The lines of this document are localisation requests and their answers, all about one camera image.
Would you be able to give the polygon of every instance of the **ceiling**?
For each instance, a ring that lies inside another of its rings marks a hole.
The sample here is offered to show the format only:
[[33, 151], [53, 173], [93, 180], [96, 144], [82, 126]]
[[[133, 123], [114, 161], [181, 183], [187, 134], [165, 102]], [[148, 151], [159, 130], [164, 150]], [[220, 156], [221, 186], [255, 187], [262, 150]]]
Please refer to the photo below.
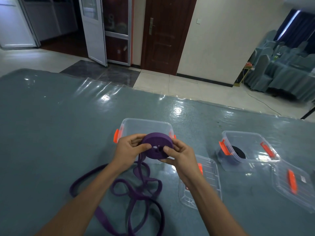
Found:
[[315, 13], [315, 0], [284, 0], [294, 7]]

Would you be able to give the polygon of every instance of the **brown wooden door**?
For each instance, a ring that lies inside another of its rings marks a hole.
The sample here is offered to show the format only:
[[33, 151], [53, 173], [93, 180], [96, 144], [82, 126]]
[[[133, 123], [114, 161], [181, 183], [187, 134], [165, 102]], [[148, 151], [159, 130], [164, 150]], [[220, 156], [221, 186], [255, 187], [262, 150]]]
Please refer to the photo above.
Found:
[[195, 4], [196, 0], [147, 0], [142, 69], [176, 74]]

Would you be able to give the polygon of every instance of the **clear plastic container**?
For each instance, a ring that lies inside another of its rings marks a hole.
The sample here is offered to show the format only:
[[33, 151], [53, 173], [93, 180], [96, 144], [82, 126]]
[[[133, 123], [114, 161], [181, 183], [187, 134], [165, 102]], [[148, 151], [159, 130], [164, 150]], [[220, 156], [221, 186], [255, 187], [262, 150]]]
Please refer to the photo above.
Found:
[[[159, 122], [154, 120], [136, 119], [136, 118], [126, 118], [120, 125], [120, 128], [116, 130], [114, 135], [114, 142], [117, 143], [122, 137], [136, 134], [144, 133], [149, 134], [152, 132], [160, 132], [168, 135], [171, 138], [175, 138], [172, 125], [167, 122]], [[159, 160], [146, 158], [144, 160], [146, 163], [161, 164]]]
[[[289, 182], [289, 170], [294, 173], [295, 190]], [[274, 165], [272, 171], [272, 183], [276, 191], [310, 213], [315, 212], [315, 192], [309, 174], [284, 160]]]
[[281, 160], [274, 148], [258, 133], [224, 131], [216, 154], [226, 171], [254, 171], [255, 163]]
[[[203, 177], [213, 187], [213, 189], [217, 192], [218, 196], [222, 200], [220, 178], [219, 178], [219, 172], [218, 172], [218, 167], [217, 167], [216, 162], [213, 159], [206, 158], [199, 155], [196, 155], [196, 159], [197, 159], [197, 162], [199, 163], [199, 168], [202, 167]], [[179, 196], [179, 200], [184, 205], [197, 209], [197, 206], [195, 204], [195, 201], [189, 189], [185, 186], [185, 184], [181, 180], [179, 180], [178, 196]]]

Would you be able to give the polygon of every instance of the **white door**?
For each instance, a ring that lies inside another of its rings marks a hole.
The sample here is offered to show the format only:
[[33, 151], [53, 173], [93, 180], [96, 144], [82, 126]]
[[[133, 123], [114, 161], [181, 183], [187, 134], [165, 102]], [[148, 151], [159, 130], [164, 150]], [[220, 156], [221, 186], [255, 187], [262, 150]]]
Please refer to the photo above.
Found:
[[101, 0], [79, 0], [89, 58], [107, 66]]
[[17, 0], [0, 0], [0, 47], [36, 47]]

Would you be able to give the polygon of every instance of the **door handle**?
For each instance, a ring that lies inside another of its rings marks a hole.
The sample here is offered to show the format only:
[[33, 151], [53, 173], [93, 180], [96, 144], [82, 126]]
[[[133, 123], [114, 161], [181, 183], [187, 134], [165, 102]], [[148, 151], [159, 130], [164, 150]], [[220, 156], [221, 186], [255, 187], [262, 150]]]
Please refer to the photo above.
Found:
[[150, 27], [149, 27], [149, 35], [152, 35], [152, 27], [155, 26], [153, 25], [153, 18], [150, 18]]

